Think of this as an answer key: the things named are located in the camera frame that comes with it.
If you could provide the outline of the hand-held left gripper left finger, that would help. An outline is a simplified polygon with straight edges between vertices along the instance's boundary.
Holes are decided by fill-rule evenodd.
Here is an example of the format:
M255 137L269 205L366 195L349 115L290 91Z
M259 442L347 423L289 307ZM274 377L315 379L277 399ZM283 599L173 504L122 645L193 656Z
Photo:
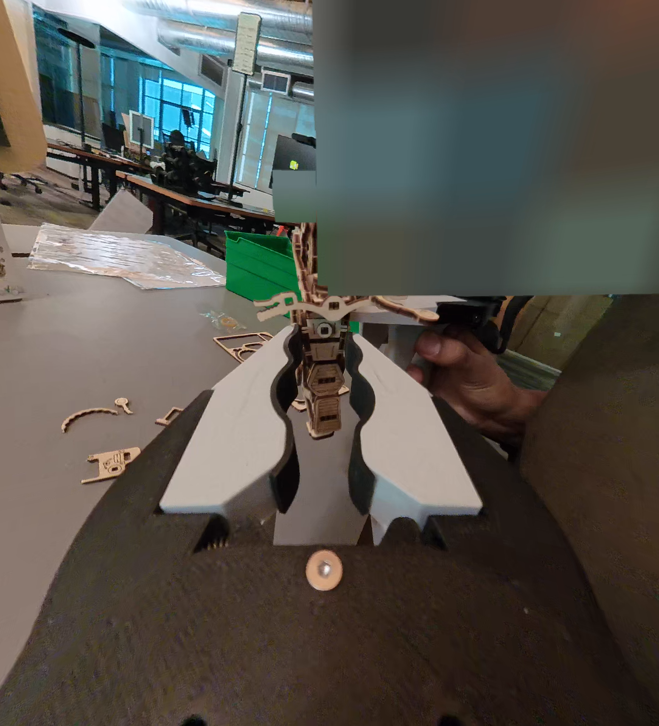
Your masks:
M292 324L214 386L161 498L163 513L230 523L287 513L300 482L288 416L300 359Z

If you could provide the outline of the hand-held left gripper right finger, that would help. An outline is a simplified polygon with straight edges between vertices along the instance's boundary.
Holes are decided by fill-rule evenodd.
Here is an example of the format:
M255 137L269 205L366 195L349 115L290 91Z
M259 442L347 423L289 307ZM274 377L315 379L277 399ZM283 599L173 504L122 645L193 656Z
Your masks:
M420 530L432 516L475 516L482 501L434 397L362 335L346 344L358 416L348 466L355 508L379 544L397 519Z

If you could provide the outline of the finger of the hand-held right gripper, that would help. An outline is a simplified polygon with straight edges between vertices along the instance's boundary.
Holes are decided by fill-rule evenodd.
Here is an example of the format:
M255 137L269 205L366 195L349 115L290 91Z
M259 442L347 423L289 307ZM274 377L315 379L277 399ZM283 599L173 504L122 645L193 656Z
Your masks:
M401 311L383 308L358 309L358 322L363 324L387 325L433 325L440 322L440 316L431 310L406 309Z

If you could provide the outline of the wooden motorcycle model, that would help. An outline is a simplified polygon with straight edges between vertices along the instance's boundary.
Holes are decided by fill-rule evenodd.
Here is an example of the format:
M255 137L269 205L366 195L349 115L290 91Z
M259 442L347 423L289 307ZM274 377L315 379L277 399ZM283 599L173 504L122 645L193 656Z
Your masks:
M340 390L344 386L350 315L368 306L421 324L434 324L439 315L381 295L330 295L318 282L316 223L303 222L294 228L292 258L299 293L278 293L253 304L260 309L260 321L289 314L299 326L302 358L296 380L306 403L308 432L313 439L324 439L341 428Z

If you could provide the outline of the grey desk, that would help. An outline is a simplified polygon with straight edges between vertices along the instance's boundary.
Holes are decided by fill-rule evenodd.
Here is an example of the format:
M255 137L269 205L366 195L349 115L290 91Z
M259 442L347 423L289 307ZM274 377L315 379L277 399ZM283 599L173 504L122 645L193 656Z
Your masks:
M157 512L163 476L236 366L212 342L223 290L140 292L107 277L26 269L27 300L0 304L0 724L367 724L358 648L340 650L329 595L309 587L308 544L354 544L346 461L357 418L312 441L298 413L302 481L275 529ZM115 406L124 396L134 415ZM62 433L78 410L110 407ZM172 406L168 426L154 421ZM115 479L91 454L139 447Z

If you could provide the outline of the person's right hand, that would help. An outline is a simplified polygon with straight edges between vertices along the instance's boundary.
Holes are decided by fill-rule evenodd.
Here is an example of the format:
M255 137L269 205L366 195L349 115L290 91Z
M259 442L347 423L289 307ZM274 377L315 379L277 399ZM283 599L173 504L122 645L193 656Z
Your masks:
M407 373L416 382L488 439L510 447L521 445L546 391L516 386L482 342L460 327L422 332L415 352L429 366L426 373L418 365L408 366Z

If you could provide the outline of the wooden sheet with round cutouts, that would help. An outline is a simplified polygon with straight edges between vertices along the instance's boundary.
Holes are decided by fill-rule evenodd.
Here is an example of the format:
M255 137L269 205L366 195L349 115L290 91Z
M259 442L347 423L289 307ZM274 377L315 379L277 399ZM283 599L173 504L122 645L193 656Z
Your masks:
M232 335L220 335L213 341L238 363L243 363L252 357L270 340L272 334L268 332L249 332Z

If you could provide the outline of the notched wooden puzzle offcut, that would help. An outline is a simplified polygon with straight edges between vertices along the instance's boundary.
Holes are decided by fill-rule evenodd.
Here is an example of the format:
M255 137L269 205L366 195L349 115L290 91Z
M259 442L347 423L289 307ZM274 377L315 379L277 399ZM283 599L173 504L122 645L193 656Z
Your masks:
M91 454L87 457L88 463L95 463L98 466L98 476L82 479L81 485L90 485L110 481L122 475L127 466L141 453L139 447L129 447L114 451L105 451Z

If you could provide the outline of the small clear plastic bag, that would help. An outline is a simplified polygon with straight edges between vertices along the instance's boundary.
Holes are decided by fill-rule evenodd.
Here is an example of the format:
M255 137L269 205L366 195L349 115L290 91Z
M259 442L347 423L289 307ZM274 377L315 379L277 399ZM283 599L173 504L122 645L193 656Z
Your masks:
M247 329L246 326L236 320L233 316L228 315L224 312L209 310L200 314L205 317L216 328L216 330L222 332L228 332L229 334L233 334L234 332L239 332Z

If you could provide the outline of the curved toothed wooden piece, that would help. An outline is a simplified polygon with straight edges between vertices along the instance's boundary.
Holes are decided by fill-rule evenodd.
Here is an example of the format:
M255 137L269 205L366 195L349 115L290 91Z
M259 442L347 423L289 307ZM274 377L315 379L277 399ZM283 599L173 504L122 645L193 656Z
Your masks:
M93 415L93 414L109 414L109 415L117 416L120 414L120 412L116 409L113 409L110 407L102 407L102 406L91 407L91 408L84 409L84 410L78 410L77 412L72 413L70 416L68 416L67 418L65 418L62 421L62 424L61 424L62 433L67 433L70 426L72 426L75 423L75 421L77 421L80 418L83 418L85 416L89 416L89 415Z

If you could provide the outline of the green plastic bin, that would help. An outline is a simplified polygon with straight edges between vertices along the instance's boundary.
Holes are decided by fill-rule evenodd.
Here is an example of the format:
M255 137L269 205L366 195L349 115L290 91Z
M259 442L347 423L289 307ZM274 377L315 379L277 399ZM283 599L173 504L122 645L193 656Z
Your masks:
M225 232L226 289L249 301L280 293L300 297L292 241L284 236Z

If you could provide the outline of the black monitor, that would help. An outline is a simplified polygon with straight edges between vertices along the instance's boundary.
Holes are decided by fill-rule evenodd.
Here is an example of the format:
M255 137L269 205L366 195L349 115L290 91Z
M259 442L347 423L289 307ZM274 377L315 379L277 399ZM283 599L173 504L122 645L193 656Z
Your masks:
M316 138L294 133L277 136L272 171L315 171Z

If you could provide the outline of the clear plastic wrapping sheet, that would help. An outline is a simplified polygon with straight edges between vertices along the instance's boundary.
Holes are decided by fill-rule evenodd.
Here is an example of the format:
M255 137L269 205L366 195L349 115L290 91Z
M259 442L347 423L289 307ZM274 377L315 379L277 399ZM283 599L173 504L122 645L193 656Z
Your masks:
M115 277L142 290L224 287L225 276L164 242L44 223L27 267Z

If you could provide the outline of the wooden workbench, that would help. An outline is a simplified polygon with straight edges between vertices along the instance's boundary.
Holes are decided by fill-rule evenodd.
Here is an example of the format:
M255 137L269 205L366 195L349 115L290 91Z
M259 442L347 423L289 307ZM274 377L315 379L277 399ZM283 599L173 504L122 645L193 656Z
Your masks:
M147 198L152 233L174 237L195 248L204 245L218 256L225 253L226 230L266 234L275 223L273 213L252 205L230 205L218 197L191 197L124 171L117 171L116 176L131 193Z

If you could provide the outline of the white cardboard sheet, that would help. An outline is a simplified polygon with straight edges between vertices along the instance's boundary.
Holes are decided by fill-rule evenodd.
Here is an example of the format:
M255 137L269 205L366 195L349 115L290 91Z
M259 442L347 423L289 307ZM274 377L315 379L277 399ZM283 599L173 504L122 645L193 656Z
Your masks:
M91 223L89 231L148 233L152 229L153 213L136 196L121 189Z

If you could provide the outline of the light panel on stand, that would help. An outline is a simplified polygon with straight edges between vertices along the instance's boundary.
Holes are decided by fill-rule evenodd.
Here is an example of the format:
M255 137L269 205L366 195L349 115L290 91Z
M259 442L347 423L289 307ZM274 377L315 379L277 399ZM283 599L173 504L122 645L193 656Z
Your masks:
M242 12L237 17L236 42L232 71L242 77L239 93L239 107L236 119L236 132L232 152L232 167L228 180L228 201L232 202L234 196L234 180L236 164L239 157L239 144L242 136L242 123L244 115L244 100L247 80L255 73L255 61L258 50L258 41L261 31L261 16Z

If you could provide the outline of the silver ventilation duct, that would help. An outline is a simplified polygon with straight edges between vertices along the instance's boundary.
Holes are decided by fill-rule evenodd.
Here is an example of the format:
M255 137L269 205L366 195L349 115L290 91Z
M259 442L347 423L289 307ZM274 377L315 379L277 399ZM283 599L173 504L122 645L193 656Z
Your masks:
M157 18L157 38L171 50L228 59L234 55L239 15L261 18L257 63L312 69L313 6L280 1L128 1L132 12Z

